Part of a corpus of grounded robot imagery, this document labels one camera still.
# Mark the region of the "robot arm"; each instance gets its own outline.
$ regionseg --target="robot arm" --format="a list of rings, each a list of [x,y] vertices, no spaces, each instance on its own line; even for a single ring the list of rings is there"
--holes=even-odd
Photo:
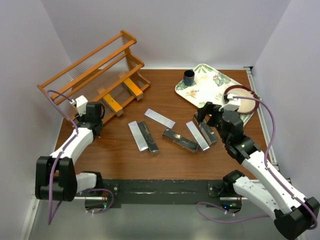
[[[100,188],[102,176],[99,172],[82,172],[76,175],[74,165],[102,130],[103,105],[99,102],[88,102],[84,96],[72,101],[78,114],[75,116],[78,129],[74,129],[64,144],[49,156],[41,156],[36,162],[35,196],[38,199],[49,199],[49,178],[54,160],[59,157],[53,178],[52,197],[57,201],[72,201],[77,193],[87,189]]]
[[[304,205],[318,217],[319,202],[314,197],[306,198],[272,164],[267,162],[265,166],[265,154],[250,137],[244,134],[244,123],[238,112],[225,110],[220,105],[207,102],[198,110],[198,122],[201,123],[208,114],[211,117],[207,124],[217,129],[228,154],[253,173],[266,190],[253,184],[238,170],[223,178],[225,187],[232,193],[248,198],[264,210],[274,220],[276,228],[285,238],[296,239],[309,229],[314,220]],[[293,196],[282,185],[289,189]]]

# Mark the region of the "yellow wooden block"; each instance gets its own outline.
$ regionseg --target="yellow wooden block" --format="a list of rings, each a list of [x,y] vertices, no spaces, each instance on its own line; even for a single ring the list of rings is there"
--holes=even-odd
[[[130,78],[124,80],[123,83],[127,86],[128,90],[136,97],[137,100],[140,100],[144,97],[143,92]]]
[[[98,92],[102,93],[104,91],[104,89],[99,89]],[[113,97],[108,93],[107,95],[105,95],[102,98],[105,103],[108,105],[109,108],[111,108],[111,110],[115,113],[115,115],[117,115],[118,117],[124,113],[123,108],[121,107],[121,105],[113,99]]]

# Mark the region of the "wooden table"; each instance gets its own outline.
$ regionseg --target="wooden table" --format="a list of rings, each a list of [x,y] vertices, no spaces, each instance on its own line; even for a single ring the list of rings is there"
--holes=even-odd
[[[148,119],[144,113],[152,109],[175,121],[173,130],[192,139],[186,123],[193,119],[197,108],[175,93],[176,84],[184,70],[146,69],[140,73],[151,82],[140,101],[133,101],[120,117],[114,117],[104,125],[101,138],[97,138],[81,154],[75,164],[76,173],[101,172],[104,179],[221,179],[233,170],[240,170],[249,178],[255,177],[232,159],[221,140],[206,152],[192,153],[163,138],[164,127]],[[249,87],[245,70],[221,70],[222,73]],[[152,157],[149,152],[140,153],[130,132],[128,123],[145,120],[160,154]],[[57,141],[59,147],[71,134],[71,125],[64,120]],[[258,114],[255,113],[245,126],[245,133],[255,140],[263,151],[266,142]]]

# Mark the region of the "wooden dish rack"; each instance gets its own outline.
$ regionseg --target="wooden dish rack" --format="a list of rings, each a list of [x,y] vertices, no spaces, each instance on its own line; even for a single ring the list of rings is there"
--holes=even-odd
[[[55,90],[69,98],[84,95],[89,102],[105,106],[103,123],[120,116],[134,99],[140,100],[150,82],[139,74],[145,64],[132,54],[129,47],[137,42],[130,33],[122,30],[118,35],[67,67],[43,84],[37,85],[43,94]],[[67,83],[61,89],[57,85]],[[58,94],[51,99],[73,120],[76,109]]]

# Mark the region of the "mug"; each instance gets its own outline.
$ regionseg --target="mug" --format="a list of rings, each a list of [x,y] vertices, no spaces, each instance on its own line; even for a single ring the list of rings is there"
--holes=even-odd
[[[191,86],[195,81],[195,72],[190,69],[184,72],[183,74],[183,83],[186,86]]]

